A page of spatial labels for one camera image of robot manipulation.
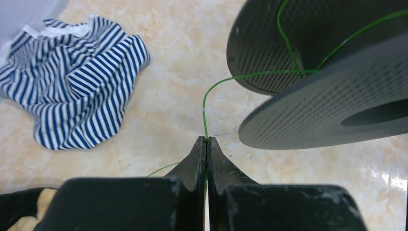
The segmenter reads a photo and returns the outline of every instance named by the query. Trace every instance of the gray perforated object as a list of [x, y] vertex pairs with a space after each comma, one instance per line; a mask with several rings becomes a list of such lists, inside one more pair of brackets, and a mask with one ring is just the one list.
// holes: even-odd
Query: gray perforated object
[[[233, 76], [295, 69], [277, 27], [277, 14], [282, 2], [248, 0], [243, 6], [227, 45], [227, 63]], [[351, 34], [403, 9], [408, 9], [408, 0], [291, 0], [283, 8], [280, 22], [298, 66], [316, 69], [326, 55]], [[407, 28], [408, 17], [388, 20], [349, 41], [327, 64], [401, 34]], [[274, 95], [305, 77], [302, 74], [268, 74], [237, 81], [249, 90]]]
[[302, 149], [408, 132], [408, 32], [293, 84], [254, 110], [240, 140]]

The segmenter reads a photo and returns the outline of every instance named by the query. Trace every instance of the beige floor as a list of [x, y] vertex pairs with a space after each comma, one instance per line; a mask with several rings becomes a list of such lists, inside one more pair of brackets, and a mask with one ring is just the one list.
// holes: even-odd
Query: beige floor
[[[204, 134], [204, 93], [230, 76], [226, 43], [243, 2], [71, 0], [61, 20], [79, 23], [99, 14], [117, 21], [145, 40], [152, 63], [138, 77], [120, 132], [91, 151], [42, 148], [32, 138], [33, 119], [9, 101], [0, 104], [0, 193], [58, 186], [78, 176], [146, 176], [181, 160]], [[246, 147], [235, 130], [265, 99], [233, 81], [208, 98], [209, 133], [223, 134], [217, 139], [239, 168], [260, 183], [344, 186], [370, 230], [404, 229], [408, 135], [296, 151]]]

